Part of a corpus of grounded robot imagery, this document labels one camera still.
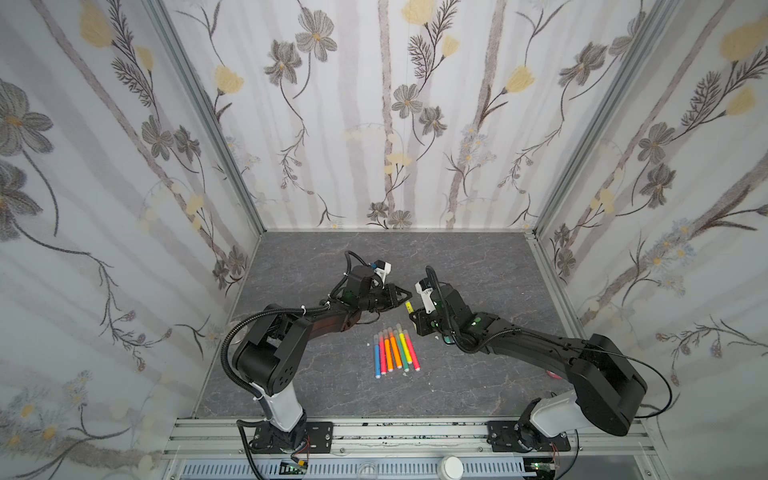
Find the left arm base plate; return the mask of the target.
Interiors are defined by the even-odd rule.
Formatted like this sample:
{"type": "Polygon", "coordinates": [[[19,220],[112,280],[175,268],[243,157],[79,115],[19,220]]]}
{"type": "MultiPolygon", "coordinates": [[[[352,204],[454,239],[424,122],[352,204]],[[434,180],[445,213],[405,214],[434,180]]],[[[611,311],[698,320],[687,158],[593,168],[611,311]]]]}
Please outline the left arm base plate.
{"type": "Polygon", "coordinates": [[[246,434],[249,448],[254,454],[288,454],[309,452],[328,454],[334,433],[332,422],[299,423],[291,432],[284,432],[269,422],[258,422],[252,433],[246,434]]]}

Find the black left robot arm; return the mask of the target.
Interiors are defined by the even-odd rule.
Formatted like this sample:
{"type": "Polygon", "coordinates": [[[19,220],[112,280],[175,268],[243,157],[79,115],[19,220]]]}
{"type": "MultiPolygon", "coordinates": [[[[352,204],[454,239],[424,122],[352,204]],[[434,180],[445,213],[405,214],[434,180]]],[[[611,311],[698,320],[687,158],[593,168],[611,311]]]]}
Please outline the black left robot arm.
{"type": "Polygon", "coordinates": [[[407,289],[387,282],[387,275],[386,263],[350,267],[317,307],[271,304],[225,336],[222,369],[261,405],[270,426],[292,433],[306,422],[293,379],[311,340],[345,332],[364,312],[385,313],[412,298],[407,289]]]}

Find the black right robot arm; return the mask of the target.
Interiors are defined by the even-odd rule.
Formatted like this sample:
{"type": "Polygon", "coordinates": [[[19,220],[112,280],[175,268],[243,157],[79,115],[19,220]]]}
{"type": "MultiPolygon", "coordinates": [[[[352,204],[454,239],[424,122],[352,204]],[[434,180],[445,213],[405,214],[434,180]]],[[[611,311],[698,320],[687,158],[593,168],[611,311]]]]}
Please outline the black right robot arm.
{"type": "Polygon", "coordinates": [[[466,354],[508,356],[571,385],[563,394],[536,398],[526,406],[515,425],[523,450],[589,426],[617,437],[628,434],[648,386],[610,339],[599,334],[588,339],[556,336],[474,312],[449,284],[428,287],[420,281],[415,289],[423,306],[409,318],[418,335],[439,333],[466,354]]]}

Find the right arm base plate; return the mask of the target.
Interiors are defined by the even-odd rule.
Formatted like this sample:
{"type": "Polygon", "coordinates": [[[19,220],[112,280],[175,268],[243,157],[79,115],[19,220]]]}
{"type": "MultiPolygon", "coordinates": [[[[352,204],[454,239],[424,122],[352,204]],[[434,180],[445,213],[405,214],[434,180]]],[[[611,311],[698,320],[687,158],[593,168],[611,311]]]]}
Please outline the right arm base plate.
{"type": "Polygon", "coordinates": [[[491,420],[486,423],[486,441],[493,452],[555,453],[572,450],[565,433],[547,436],[534,427],[531,415],[540,401],[540,398],[532,400],[517,420],[491,420]]]}

